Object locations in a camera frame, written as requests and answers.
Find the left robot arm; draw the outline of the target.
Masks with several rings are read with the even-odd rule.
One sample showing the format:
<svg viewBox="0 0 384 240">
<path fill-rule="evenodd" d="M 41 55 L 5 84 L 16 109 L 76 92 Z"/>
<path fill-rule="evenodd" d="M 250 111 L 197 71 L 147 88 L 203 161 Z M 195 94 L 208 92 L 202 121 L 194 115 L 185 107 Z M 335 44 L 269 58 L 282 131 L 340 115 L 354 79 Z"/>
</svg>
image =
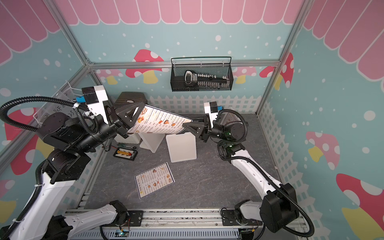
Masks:
<svg viewBox="0 0 384 240">
<path fill-rule="evenodd" d="M 62 112 L 46 118 L 40 127 L 29 126 L 11 119 L 11 108 L 30 102 L 46 102 L 72 108 L 75 118 Z M 36 169 L 36 184 L 26 206 L 9 226 L 1 229 L 3 240 L 68 240 L 94 228 L 117 226 L 122 235 L 141 224 L 141 212 L 128 211 L 120 201 L 73 218 L 55 212 L 70 187 L 81 177 L 90 162 L 89 153 L 98 146 L 120 135 L 128 137 L 128 130 L 145 108 L 144 102 L 109 107 L 101 100 L 102 113 L 91 110 L 91 102 L 79 104 L 49 97 L 23 97 L 1 106 L 1 120 L 13 127 L 34 132 L 54 150 Z"/>
</svg>

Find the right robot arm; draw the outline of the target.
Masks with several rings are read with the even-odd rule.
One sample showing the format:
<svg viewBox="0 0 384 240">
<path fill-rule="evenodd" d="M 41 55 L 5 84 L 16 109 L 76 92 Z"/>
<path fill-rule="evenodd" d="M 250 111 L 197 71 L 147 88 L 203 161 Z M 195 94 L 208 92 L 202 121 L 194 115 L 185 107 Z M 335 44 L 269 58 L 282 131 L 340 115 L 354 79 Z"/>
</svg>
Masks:
<svg viewBox="0 0 384 240">
<path fill-rule="evenodd" d="M 184 123 L 183 127 L 200 140 L 218 139 L 219 158 L 240 170 L 262 198 L 260 204 L 244 200 L 235 206 L 235 219 L 240 225 L 250 222 L 261 223 L 262 230 L 257 239 L 266 229 L 272 233 L 283 229 L 301 238 L 314 235 L 314 223 L 299 206 L 294 187 L 282 184 L 268 174 L 246 150 L 243 143 L 249 128 L 240 113 L 221 109 L 206 114 L 202 119 Z"/>
</svg>

